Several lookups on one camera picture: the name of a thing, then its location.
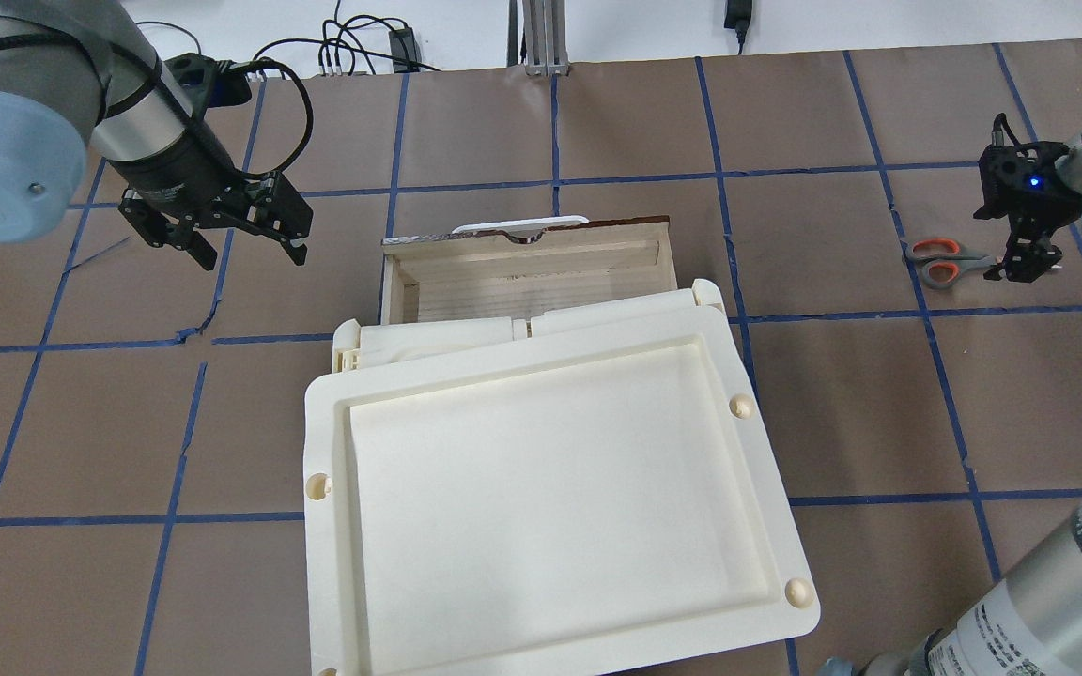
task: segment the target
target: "white sticker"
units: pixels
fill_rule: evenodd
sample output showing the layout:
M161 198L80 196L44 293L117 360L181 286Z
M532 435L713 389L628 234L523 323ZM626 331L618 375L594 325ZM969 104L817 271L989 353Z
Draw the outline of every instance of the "white sticker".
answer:
M1002 580L929 651L933 676L1079 676L1017 615Z

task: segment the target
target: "black plug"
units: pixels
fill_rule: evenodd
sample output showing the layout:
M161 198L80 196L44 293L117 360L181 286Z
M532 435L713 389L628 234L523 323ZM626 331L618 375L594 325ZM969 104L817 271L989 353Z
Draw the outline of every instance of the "black plug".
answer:
M420 72L420 47L417 47L415 31L411 27L392 29L391 55L395 56L395 72Z
M725 27L737 32L737 52L745 47L745 34L751 29L754 17L754 0L727 0L725 3Z

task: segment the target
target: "scissors handle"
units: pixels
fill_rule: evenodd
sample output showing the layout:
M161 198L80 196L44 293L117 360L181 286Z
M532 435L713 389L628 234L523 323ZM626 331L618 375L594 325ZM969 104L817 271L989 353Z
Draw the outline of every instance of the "scissors handle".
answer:
M984 253L976 253L950 237L927 237L905 249L905 257L914 264L929 261L979 260L984 256Z
M963 274L971 273L973 269L982 269L995 265L994 256L985 256L979 260L933 260L927 262L926 265L922 266L919 270L919 277L921 278L921 283L928 288L937 288L937 290L945 290L954 286L959 277Z

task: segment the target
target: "white floor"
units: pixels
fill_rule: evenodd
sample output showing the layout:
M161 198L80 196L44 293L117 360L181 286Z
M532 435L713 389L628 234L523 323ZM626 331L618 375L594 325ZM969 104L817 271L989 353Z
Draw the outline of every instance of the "white floor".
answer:
M123 0L137 21L158 18L194 31L204 52L248 61L281 38L318 38L333 0ZM568 0L571 61L667 59L733 54L737 42L722 22L725 0ZM407 18L422 59L443 69L498 68L507 52L505 0L342 0L340 16L358 13ZM145 28L163 56L188 51L185 36ZM1033 39L1082 38L1079 3L1021 0L755 0L747 53L862 50ZM364 31L368 50L387 52L385 29ZM270 52L301 74L317 71L314 47ZM379 65L386 72L388 65Z

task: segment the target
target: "white plastic tray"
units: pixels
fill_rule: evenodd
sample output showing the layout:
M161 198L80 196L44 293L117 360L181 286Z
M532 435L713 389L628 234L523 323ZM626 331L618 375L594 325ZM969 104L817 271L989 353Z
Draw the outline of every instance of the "white plastic tray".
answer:
M820 617L716 308L319 377L304 479L317 675L615 672Z

